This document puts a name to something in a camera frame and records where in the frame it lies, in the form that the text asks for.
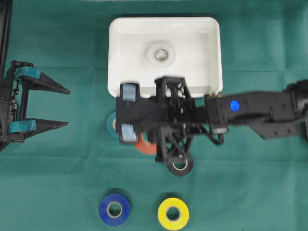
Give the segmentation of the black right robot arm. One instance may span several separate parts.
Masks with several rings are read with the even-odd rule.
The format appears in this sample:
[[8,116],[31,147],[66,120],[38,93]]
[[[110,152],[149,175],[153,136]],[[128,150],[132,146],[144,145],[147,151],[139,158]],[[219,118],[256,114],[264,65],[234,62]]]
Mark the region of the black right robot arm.
[[155,80],[156,95],[141,97],[137,83],[120,85],[116,99],[116,131],[122,143],[137,143],[147,133],[159,161],[190,161],[197,134],[214,144],[224,141],[229,126],[246,125],[264,139],[295,136],[308,123],[308,82],[290,84],[281,92],[251,91],[204,97],[198,107],[182,77]]

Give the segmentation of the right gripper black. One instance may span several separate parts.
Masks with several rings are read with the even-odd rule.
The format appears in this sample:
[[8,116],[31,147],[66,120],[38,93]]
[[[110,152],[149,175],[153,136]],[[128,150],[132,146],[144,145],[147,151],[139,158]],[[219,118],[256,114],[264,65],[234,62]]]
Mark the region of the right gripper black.
[[[154,83],[156,96],[139,97],[134,129],[156,130],[157,162],[193,162],[189,149],[194,136],[187,136],[182,128],[172,127],[206,123],[205,108],[195,105],[183,77],[161,77]],[[166,90],[170,90],[171,98],[167,97]]]

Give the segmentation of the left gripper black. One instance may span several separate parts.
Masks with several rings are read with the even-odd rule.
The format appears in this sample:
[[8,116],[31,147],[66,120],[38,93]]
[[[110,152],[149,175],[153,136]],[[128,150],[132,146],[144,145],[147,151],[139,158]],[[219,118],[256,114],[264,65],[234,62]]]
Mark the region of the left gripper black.
[[17,86],[17,90],[14,88],[15,79],[29,90],[70,94],[70,90],[51,79],[41,70],[34,68],[32,63],[12,61],[11,67],[0,82],[0,142],[23,142],[25,132],[47,131],[68,125],[68,122],[43,119],[16,121],[18,117],[15,96],[19,93],[19,87]]

